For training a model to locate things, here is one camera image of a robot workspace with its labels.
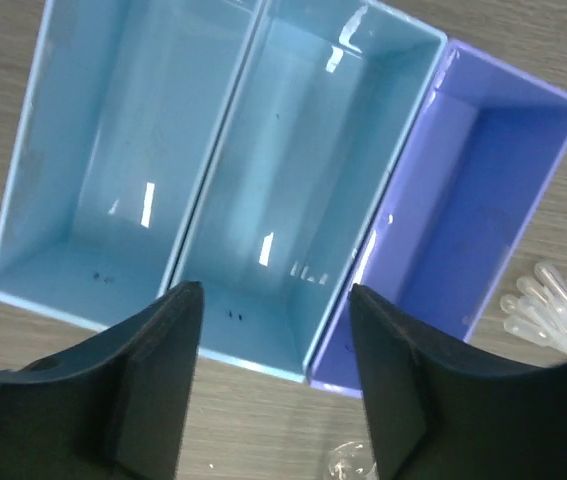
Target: purple container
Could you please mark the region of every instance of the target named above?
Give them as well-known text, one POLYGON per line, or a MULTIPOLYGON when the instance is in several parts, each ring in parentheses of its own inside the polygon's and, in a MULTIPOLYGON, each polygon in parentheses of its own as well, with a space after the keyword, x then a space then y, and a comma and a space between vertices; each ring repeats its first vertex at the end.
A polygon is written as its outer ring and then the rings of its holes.
POLYGON ((361 396, 353 283, 467 340, 566 150, 566 92, 451 41, 316 351, 312 386, 361 396))

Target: wood grain surface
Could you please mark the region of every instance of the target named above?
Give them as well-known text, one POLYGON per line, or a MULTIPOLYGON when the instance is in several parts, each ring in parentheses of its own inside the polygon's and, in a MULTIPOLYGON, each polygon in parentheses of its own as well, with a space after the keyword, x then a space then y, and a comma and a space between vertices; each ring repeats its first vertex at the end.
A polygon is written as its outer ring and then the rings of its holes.
MULTIPOLYGON (((397 0, 393 5, 567 89, 567 1, 397 0)), ((0 202, 42 7, 43 0, 0 0, 0 202)), ((516 277, 531 272, 542 257, 567 274, 567 157, 499 293, 513 290, 516 277)), ((18 368, 89 335, 0 305, 0 368, 18 368)), ((537 365, 565 360, 507 335, 494 305, 473 343, 537 365)), ((330 448, 365 436, 359 401, 200 360, 178 478, 316 480, 330 448)))

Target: rectangular plastic tray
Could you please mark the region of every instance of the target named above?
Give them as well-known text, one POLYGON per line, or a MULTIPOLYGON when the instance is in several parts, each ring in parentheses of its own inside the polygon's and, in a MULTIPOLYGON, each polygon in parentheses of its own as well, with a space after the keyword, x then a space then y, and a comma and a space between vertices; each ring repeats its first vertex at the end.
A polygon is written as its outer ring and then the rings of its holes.
POLYGON ((446 37, 380 2, 271 2, 174 283, 200 352, 303 381, 446 37))
POLYGON ((311 384, 360 396, 353 282, 467 340, 566 150, 566 92, 451 41, 317 349, 311 384))
POLYGON ((0 301, 103 330, 165 291, 263 7, 48 0, 0 214, 0 301))

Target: light blue container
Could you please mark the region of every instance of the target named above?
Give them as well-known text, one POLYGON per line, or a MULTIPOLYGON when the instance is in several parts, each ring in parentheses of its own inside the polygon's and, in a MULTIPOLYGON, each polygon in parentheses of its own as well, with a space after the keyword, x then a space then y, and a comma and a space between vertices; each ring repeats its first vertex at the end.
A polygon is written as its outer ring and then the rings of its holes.
POLYGON ((0 301, 102 330, 165 291, 262 8, 48 0, 0 214, 0 301))
POLYGON ((201 353, 302 381, 444 43, 372 0, 48 0, 0 301, 102 330, 201 280, 201 353))
POLYGON ((173 280, 203 283, 203 355, 303 381, 444 43, 380 2, 271 2, 173 280))

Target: wooden table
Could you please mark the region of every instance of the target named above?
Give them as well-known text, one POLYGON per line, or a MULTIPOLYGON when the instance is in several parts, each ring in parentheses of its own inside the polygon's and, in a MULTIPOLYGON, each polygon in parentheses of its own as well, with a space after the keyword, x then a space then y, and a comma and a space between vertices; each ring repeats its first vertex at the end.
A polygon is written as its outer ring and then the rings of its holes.
MULTIPOLYGON (((393 5, 567 89, 567 1, 397 0, 393 5)), ((0 202, 43 0, 0 0, 0 202)), ((549 257, 567 274, 567 157, 501 284, 549 257)), ((16 368, 88 337, 0 305, 0 368, 16 368)), ((564 357, 507 335, 492 305, 473 343, 547 365, 564 357)), ((365 438, 359 401, 200 360, 179 478, 320 478, 325 452, 365 438)))

